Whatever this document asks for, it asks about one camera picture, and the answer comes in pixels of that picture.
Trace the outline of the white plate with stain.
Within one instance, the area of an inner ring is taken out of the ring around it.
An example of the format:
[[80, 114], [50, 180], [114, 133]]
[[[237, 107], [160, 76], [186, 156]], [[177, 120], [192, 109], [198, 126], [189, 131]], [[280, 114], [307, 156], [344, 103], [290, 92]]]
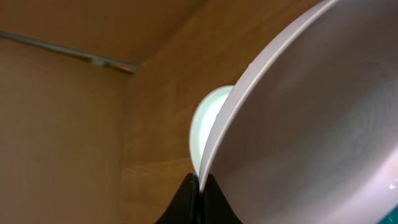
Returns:
[[242, 223], [378, 223], [397, 206], [397, 1], [323, 1], [248, 66], [200, 166]]

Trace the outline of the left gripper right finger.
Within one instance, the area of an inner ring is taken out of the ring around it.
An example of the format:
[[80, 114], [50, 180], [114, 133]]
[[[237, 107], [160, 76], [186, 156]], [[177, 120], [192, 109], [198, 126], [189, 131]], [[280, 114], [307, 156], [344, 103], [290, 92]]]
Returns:
[[201, 193], [200, 223], [242, 224], [211, 174], [208, 175], [205, 188]]

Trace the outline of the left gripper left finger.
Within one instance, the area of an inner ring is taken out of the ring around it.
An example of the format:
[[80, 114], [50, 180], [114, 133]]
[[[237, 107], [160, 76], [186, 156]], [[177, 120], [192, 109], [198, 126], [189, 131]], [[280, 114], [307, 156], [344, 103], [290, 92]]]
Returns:
[[198, 178], [188, 173], [155, 224], [196, 224], [198, 198]]

